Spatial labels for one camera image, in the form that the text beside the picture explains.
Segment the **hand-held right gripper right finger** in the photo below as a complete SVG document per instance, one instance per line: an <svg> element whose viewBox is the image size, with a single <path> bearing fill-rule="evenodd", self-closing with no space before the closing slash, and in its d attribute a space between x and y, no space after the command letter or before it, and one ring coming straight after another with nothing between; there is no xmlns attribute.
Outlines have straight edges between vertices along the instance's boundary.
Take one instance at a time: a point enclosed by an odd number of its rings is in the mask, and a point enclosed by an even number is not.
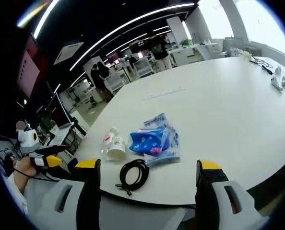
<svg viewBox="0 0 285 230"><path fill-rule="evenodd" d="M255 208L254 198L222 167L197 160L196 211L199 230L260 230L269 220Z"/></svg>

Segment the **person's left hand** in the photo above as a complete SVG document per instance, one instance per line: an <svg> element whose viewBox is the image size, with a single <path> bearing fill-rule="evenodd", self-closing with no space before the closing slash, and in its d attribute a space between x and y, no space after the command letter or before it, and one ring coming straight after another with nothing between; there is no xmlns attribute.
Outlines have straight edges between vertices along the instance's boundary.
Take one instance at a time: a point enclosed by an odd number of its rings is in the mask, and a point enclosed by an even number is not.
<svg viewBox="0 0 285 230"><path fill-rule="evenodd" d="M14 170L14 179L23 180L28 179L30 177L36 176L37 172L35 167L32 165L30 157L24 157L21 159L19 164L16 166Z"/></svg>

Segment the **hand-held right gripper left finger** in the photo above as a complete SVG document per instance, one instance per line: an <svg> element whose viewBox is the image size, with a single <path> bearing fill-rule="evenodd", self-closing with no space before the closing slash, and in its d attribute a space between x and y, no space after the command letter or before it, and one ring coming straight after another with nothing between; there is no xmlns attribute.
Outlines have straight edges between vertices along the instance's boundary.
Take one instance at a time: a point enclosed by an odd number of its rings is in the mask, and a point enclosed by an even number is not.
<svg viewBox="0 0 285 230"><path fill-rule="evenodd" d="M28 182L28 218L38 230L98 230L100 159L70 161Z"/></svg>

